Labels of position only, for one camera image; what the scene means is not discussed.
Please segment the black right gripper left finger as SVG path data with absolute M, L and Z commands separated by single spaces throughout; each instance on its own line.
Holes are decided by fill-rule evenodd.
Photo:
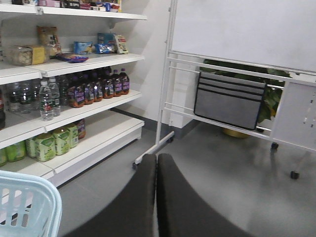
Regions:
M 97 215 L 67 237 L 152 237 L 157 157 L 143 156 L 122 191 Z

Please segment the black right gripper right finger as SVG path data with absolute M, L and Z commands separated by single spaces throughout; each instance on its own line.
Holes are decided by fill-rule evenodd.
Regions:
M 208 205 L 170 154 L 159 154 L 157 215 L 160 237 L 249 237 Z

